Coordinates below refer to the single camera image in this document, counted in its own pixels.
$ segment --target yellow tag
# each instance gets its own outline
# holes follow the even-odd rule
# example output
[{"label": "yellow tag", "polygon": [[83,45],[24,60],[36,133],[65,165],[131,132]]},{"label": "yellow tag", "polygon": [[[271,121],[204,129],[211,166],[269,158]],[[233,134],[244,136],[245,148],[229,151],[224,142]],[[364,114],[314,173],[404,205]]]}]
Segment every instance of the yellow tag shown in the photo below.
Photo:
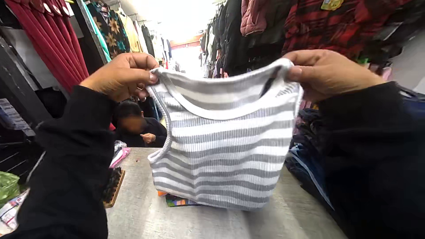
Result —
[{"label": "yellow tag", "polygon": [[320,9],[334,11],[341,7],[344,0],[324,0]]}]

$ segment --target red plaid jacket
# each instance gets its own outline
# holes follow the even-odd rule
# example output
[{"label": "red plaid jacket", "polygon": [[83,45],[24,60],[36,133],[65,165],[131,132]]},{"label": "red plaid jacket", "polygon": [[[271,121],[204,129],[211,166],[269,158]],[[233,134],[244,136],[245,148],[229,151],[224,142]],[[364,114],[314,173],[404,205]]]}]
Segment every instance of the red plaid jacket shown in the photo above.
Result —
[{"label": "red plaid jacket", "polygon": [[335,11],[321,10],[323,0],[292,1],[282,54],[328,49],[355,58],[394,10],[410,0],[344,0]]}]

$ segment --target gray countertop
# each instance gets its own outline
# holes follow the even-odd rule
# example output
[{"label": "gray countertop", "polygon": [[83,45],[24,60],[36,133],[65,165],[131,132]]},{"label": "gray countertop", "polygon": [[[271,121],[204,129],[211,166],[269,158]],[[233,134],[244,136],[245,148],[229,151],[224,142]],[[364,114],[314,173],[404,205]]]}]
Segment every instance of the gray countertop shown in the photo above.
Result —
[{"label": "gray countertop", "polygon": [[207,206],[169,208],[152,181],[147,156],[132,148],[120,163],[125,177],[115,205],[106,210],[109,238],[346,238],[332,217],[282,169],[270,203],[246,212]]}]

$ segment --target striped tank top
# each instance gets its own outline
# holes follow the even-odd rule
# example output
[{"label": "striped tank top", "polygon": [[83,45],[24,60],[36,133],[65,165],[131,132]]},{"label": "striped tank top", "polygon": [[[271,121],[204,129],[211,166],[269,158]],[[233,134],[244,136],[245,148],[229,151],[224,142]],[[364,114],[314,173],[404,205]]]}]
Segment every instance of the striped tank top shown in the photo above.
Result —
[{"label": "striped tank top", "polygon": [[149,155],[157,190],[220,208],[256,210],[276,187],[302,97],[284,82],[279,59],[229,78],[188,77],[163,68],[147,87],[167,125],[164,147]]}]

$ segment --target ceiling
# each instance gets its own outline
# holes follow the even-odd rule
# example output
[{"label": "ceiling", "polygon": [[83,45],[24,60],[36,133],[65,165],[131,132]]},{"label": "ceiling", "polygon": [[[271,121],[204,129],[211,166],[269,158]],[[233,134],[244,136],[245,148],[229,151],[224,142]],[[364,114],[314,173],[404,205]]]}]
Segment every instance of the ceiling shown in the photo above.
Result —
[{"label": "ceiling", "polygon": [[[205,30],[223,0],[121,0],[121,7],[133,20],[146,20],[149,30],[156,30],[169,40],[185,40]],[[105,0],[112,9],[117,0]]]}]

